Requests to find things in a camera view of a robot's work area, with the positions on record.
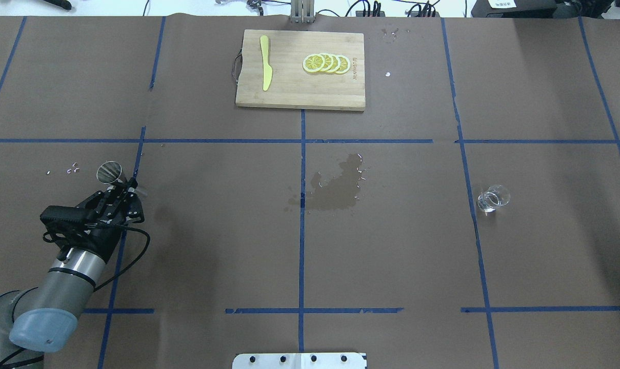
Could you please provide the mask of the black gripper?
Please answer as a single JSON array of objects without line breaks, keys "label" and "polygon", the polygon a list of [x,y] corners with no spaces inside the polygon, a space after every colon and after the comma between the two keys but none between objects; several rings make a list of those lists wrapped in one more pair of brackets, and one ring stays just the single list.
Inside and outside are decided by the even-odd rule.
[{"label": "black gripper", "polygon": [[94,192],[78,204],[79,208],[94,211],[99,216],[97,222],[90,225],[89,232],[101,250],[117,245],[123,227],[145,221],[137,189],[138,181],[131,177],[127,191],[123,187],[111,186],[106,191]]}]

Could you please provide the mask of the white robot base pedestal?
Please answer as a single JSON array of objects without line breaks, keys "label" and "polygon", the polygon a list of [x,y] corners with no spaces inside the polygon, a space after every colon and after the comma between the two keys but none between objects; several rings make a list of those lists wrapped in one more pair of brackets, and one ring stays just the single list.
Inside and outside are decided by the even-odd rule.
[{"label": "white robot base pedestal", "polygon": [[365,353],[244,353],[235,356],[232,368],[367,368]]}]

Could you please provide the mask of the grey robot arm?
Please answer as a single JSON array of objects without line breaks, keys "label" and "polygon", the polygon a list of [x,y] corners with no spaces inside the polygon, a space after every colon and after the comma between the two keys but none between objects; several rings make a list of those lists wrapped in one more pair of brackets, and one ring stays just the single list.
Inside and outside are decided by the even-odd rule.
[{"label": "grey robot arm", "polygon": [[38,287],[0,295],[0,368],[43,368],[45,354],[60,351],[77,329],[92,294],[125,272],[101,282],[123,233],[144,222],[138,181],[105,183],[76,206],[41,213],[43,240],[57,246],[57,257]]}]

